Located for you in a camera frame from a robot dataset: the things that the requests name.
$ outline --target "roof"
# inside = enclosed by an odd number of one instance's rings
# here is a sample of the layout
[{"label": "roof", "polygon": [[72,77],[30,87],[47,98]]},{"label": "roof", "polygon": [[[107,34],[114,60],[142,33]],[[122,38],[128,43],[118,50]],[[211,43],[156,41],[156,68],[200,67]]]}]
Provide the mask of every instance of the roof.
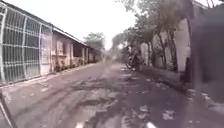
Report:
[{"label": "roof", "polygon": [[67,36],[67,37],[71,38],[72,40],[75,40],[75,41],[79,42],[80,44],[83,44],[83,45],[87,46],[87,45],[86,45],[84,42],[82,42],[81,40],[77,39],[76,37],[72,36],[71,34],[65,32],[65,31],[61,30],[60,28],[57,28],[57,27],[54,26],[54,25],[53,25],[53,31],[56,31],[56,32],[58,32],[58,33],[60,33],[60,34],[62,34],[62,35],[64,35],[64,36]]}]

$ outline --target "asphalt road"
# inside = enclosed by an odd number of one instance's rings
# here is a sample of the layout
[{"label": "asphalt road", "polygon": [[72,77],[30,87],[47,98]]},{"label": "asphalt road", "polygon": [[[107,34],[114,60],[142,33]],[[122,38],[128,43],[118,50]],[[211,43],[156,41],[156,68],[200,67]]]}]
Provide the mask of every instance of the asphalt road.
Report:
[{"label": "asphalt road", "polygon": [[[117,62],[8,92],[18,128],[223,128],[223,117]],[[0,128],[7,128],[0,115]]]}]

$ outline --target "building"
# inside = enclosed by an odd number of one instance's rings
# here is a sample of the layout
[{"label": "building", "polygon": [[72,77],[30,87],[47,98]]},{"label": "building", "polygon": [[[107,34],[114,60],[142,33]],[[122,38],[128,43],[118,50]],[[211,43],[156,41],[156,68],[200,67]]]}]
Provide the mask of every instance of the building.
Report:
[{"label": "building", "polygon": [[14,83],[88,63],[89,46],[29,12],[0,1],[0,80]]},{"label": "building", "polygon": [[[192,1],[193,4],[193,15],[194,17],[197,17],[199,15],[202,15],[205,10],[207,9],[206,6],[203,6],[202,4]],[[187,18],[184,18],[180,21],[178,25],[178,29],[174,33],[174,43],[176,47],[176,53],[177,53],[177,64],[178,64],[178,72],[184,72],[186,67],[186,58],[189,57],[189,48],[190,48],[190,36],[189,36],[189,26],[187,22]],[[166,32],[161,32],[161,37],[163,42],[167,39]],[[155,44],[154,47],[160,47],[159,45],[159,38],[157,35],[153,37],[153,43]],[[170,45],[166,46],[165,49],[166,54],[166,61],[167,61],[167,69],[171,70],[172,68],[172,57],[171,57],[171,50]],[[156,65],[157,67],[162,67],[162,58],[161,56],[157,56],[156,58]]]}]

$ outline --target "foliage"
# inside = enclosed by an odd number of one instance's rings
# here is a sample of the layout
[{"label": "foliage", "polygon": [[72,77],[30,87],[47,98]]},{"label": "foliage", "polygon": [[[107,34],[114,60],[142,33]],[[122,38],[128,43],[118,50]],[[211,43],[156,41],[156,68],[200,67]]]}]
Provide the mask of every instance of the foliage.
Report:
[{"label": "foliage", "polygon": [[112,49],[117,48],[118,45],[120,45],[120,44],[124,44],[125,41],[126,40],[125,40],[124,33],[119,33],[119,34],[115,35],[112,39],[112,43],[113,43]]},{"label": "foliage", "polygon": [[104,49],[105,36],[103,33],[90,33],[85,37],[86,44],[92,48]]},{"label": "foliage", "polygon": [[[174,67],[177,67],[176,48],[174,43],[174,31],[178,29],[179,22],[186,17],[185,3],[188,0],[127,0],[124,6],[127,11],[132,11],[136,16],[136,24],[124,31],[128,42],[146,42],[151,46],[153,54],[159,54],[163,58],[163,66],[166,68],[166,43],[171,44]],[[167,42],[163,42],[161,32],[166,32]],[[159,38],[160,48],[154,47],[152,38]]]}]

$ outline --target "cracked pavement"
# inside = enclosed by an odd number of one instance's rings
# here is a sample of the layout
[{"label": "cracked pavement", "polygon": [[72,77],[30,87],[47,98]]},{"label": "cracked pavement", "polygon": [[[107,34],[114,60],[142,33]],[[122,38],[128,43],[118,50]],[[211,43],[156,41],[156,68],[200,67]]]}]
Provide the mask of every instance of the cracked pavement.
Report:
[{"label": "cracked pavement", "polygon": [[[5,94],[18,128],[222,128],[223,116],[118,62]],[[0,127],[7,124],[0,114]]]}]

